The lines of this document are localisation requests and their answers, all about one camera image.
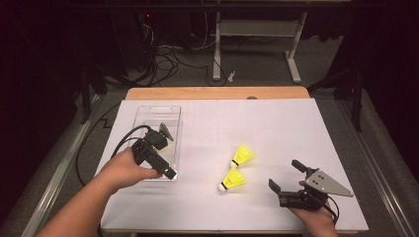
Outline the clear plastic tray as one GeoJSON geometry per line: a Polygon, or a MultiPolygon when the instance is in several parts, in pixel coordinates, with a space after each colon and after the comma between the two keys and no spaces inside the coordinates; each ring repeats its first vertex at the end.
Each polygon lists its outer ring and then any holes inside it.
{"type": "MultiPolygon", "coordinates": [[[[158,150],[158,154],[163,157],[169,163],[170,167],[177,172],[178,135],[181,130],[180,106],[139,106],[136,111],[133,127],[120,141],[118,148],[122,148],[125,145],[127,147],[132,147],[139,138],[144,137],[147,132],[147,126],[154,130],[158,130],[161,122],[166,124],[174,140],[168,141],[168,145],[172,146],[170,154],[161,154],[160,150],[158,150]]],[[[145,161],[138,166],[152,169],[145,161]]],[[[161,177],[158,178],[158,181],[171,180],[167,179],[164,175],[161,175],[161,177]]]]}

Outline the aluminium rail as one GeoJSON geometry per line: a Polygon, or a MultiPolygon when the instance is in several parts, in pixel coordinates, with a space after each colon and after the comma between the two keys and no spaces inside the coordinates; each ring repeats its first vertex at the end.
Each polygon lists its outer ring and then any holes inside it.
{"type": "Polygon", "coordinates": [[[411,225],[410,220],[407,218],[404,210],[402,209],[401,202],[395,195],[395,192],[389,185],[387,179],[388,174],[385,174],[379,167],[376,157],[372,150],[367,144],[367,140],[364,135],[357,131],[356,127],[352,122],[352,114],[345,101],[336,102],[339,110],[343,114],[346,122],[349,124],[352,132],[354,133],[356,140],[362,150],[364,161],[367,166],[367,170],[375,183],[377,192],[386,208],[386,212],[389,214],[397,232],[400,237],[416,237],[416,233],[411,225]]]}
{"type": "Polygon", "coordinates": [[[35,234],[43,227],[48,215],[62,189],[62,186],[70,172],[71,166],[74,163],[76,153],[80,150],[81,144],[87,135],[87,132],[92,124],[92,117],[102,104],[103,99],[99,95],[95,95],[90,103],[92,112],[87,116],[87,120],[78,129],[77,135],[70,143],[69,149],[61,158],[57,165],[43,195],[33,212],[26,228],[21,237],[34,237],[35,234]]]}

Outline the black metal stand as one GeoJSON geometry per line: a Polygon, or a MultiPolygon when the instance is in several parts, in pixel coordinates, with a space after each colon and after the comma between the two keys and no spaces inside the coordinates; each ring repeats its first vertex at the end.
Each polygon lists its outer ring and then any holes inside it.
{"type": "Polygon", "coordinates": [[[361,132],[361,108],[363,75],[356,68],[344,68],[307,87],[309,93],[320,88],[335,88],[333,96],[337,100],[352,99],[351,121],[357,132],[361,132]]]}
{"type": "Polygon", "coordinates": [[[85,65],[81,71],[82,124],[87,122],[92,112],[90,89],[93,89],[96,95],[106,95],[108,92],[104,73],[100,66],[94,64],[85,65]]]}

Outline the person's left hand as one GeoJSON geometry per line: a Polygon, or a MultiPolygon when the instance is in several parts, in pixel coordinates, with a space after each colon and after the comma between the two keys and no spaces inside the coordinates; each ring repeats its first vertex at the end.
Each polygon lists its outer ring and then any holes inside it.
{"type": "Polygon", "coordinates": [[[97,178],[113,194],[140,181],[160,177],[161,175],[156,170],[138,166],[130,147],[110,159],[97,175],[97,178]]]}

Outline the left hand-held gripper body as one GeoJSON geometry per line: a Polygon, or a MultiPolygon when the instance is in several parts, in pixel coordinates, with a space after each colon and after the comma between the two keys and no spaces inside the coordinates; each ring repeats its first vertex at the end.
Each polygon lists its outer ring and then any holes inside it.
{"type": "Polygon", "coordinates": [[[147,132],[144,137],[139,138],[131,147],[134,161],[137,165],[141,165],[145,161],[159,175],[163,175],[164,170],[170,167],[170,165],[158,154],[158,150],[165,148],[168,145],[168,141],[173,141],[174,138],[164,122],[160,123],[158,130],[154,130],[149,126],[146,128],[147,132]]]}

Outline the white metal desk frame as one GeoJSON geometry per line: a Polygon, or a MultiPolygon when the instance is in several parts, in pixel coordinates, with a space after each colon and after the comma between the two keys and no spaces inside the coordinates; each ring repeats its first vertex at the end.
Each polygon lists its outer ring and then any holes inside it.
{"type": "Polygon", "coordinates": [[[298,20],[268,21],[268,20],[223,20],[220,13],[215,18],[215,41],[212,66],[212,80],[221,79],[221,50],[222,37],[275,37],[292,38],[290,50],[285,51],[285,57],[293,82],[299,84],[301,78],[294,60],[294,55],[305,25],[307,13],[302,12],[298,20]]]}

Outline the black computer tower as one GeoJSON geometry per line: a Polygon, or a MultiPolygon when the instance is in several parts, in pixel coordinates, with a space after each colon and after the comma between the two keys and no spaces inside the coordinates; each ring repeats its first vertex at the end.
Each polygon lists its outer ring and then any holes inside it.
{"type": "Polygon", "coordinates": [[[126,69],[147,68],[151,64],[151,47],[144,42],[143,24],[136,13],[115,13],[113,26],[126,69]]]}

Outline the person's right hand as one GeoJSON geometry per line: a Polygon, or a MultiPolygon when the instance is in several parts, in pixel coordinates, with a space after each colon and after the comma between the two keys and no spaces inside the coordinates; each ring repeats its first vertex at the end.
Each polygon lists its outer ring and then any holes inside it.
{"type": "Polygon", "coordinates": [[[325,207],[321,207],[317,211],[297,208],[290,208],[290,211],[304,223],[306,229],[326,226],[335,228],[332,214],[325,207]]]}

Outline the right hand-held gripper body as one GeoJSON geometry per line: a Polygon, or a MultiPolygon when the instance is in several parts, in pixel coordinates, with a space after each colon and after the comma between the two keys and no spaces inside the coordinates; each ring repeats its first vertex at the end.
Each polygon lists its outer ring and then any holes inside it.
{"type": "Polygon", "coordinates": [[[278,192],[280,207],[319,210],[330,195],[352,198],[354,193],[319,169],[308,169],[302,190],[278,192]]]}

